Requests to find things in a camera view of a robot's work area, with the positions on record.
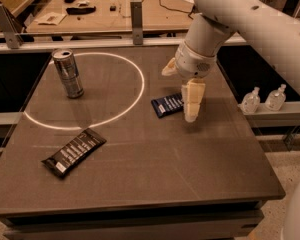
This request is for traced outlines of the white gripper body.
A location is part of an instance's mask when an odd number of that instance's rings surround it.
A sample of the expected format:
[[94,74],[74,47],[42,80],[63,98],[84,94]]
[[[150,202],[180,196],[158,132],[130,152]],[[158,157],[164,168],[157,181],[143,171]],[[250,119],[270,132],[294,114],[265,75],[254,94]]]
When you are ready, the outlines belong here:
[[175,53],[175,67],[184,78],[204,78],[216,64],[218,48],[197,49],[182,41]]

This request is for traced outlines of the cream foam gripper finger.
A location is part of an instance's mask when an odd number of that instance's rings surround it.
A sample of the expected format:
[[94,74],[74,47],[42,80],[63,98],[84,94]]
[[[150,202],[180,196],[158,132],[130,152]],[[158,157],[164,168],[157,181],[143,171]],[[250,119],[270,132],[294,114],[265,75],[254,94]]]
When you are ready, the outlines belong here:
[[194,122],[199,115],[205,88],[203,78],[192,78],[181,87],[184,118],[188,123]]
[[175,66],[175,58],[172,58],[168,64],[162,69],[161,74],[163,76],[172,76],[177,73],[177,69]]

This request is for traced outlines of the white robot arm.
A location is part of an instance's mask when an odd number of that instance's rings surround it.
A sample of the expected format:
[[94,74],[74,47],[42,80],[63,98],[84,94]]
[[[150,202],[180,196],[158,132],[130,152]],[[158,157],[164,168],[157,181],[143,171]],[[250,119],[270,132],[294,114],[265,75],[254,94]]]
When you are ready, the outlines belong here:
[[194,0],[197,13],[177,51],[162,70],[178,74],[184,118],[194,122],[205,92],[204,78],[220,47],[239,33],[300,95],[300,21],[260,0]]

